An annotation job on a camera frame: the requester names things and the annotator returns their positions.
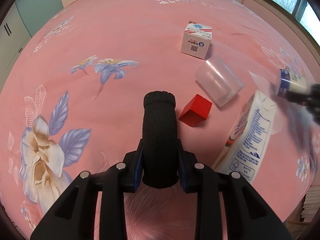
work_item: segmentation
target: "window frame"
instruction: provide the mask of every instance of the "window frame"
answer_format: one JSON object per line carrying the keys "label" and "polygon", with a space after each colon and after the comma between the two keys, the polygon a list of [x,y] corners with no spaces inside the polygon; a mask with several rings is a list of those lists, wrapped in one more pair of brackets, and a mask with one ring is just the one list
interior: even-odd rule
{"label": "window frame", "polygon": [[312,35],[306,30],[306,28],[295,18],[299,5],[301,3],[301,0],[297,0],[297,3],[293,9],[292,14],[289,13],[286,9],[284,9],[282,6],[277,4],[273,0],[264,0],[268,4],[272,5],[274,8],[276,8],[278,11],[280,11],[284,16],[286,16],[290,21],[292,21],[301,31],[302,33],[308,38],[308,40],[311,42],[311,44],[315,47],[317,52],[320,54],[320,44],[316,42],[316,40],[312,37]]}

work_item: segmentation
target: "qr code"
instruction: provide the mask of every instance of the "qr code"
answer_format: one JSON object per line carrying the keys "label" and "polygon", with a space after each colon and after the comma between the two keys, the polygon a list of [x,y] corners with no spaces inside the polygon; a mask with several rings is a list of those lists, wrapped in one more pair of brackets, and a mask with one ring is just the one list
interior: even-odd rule
{"label": "qr code", "polygon": [[191,46],[191,50],[197,52],[198,47],[197,46]]}

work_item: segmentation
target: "silver screw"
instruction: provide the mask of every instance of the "silver screw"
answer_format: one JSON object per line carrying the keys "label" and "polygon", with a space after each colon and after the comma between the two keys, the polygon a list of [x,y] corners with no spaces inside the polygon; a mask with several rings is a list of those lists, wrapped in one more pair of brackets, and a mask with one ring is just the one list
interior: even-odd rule
{"label": "silver screw", "polygon": [[204,164],[203,163],[196,163],[195,168],[198,170],[202,170],[204,168]]}
{"label": "silver screw", "polygon": [[117,163],[116,168],[118,170],[123,170],[125,168],[125,163]]}
{"label": "silver screw", "polygon": [[89,175],[90,175],[90,173],[88,171],[83,171],[83,172],[80,173],[80,177],[82,179],[85,179],[85,178],[89,177]]}
{"label": "silver screw", "polygon": [[241,177],[240,173],[239,172],[236,172],[234,171],[233,173],[231,173],[231,176],[234,178],[234,179],[239,179]]}

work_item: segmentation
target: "white cabinet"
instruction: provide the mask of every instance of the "white cabinet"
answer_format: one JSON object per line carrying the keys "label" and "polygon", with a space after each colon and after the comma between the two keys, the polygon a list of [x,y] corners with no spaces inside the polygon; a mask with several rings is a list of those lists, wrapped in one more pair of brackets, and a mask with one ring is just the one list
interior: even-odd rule
{"label": "white cabinet", "polygon": [[0,26],[0,91],[30,38],[17,7],[13,4]]}

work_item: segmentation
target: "sky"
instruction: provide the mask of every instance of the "sky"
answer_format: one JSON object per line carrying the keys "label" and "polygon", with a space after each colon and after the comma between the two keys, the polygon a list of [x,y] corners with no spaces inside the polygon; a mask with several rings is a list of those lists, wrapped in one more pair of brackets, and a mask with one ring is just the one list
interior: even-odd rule
{"label": "sky", "polygon": [[320,21],[309,4],[307,5],[302,18],[306,19],[309,28],[312,30],[313,38],[320,44]]}

